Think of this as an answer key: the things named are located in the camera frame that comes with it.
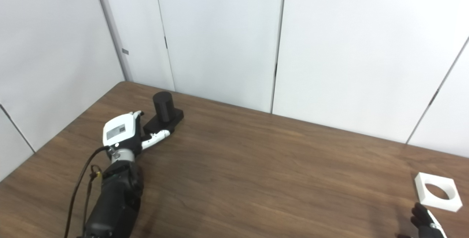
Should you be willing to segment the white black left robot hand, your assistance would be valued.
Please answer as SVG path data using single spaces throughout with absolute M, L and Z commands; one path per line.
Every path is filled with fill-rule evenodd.
M 141 133 L 142 111 L 131 111 L 108 121 L 103 128 L 103 145 L 112 149 L 129 149 L 135 156 L 170 136 L 170 131 L 162 130 L 146 135 Z

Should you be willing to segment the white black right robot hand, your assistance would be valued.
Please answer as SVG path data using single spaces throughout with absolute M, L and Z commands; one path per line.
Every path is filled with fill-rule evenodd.
M 433 213 L 417 202 L 411 210 L 410 221 L 418 230 L 419 238 L 447 238 L 447 235 Z

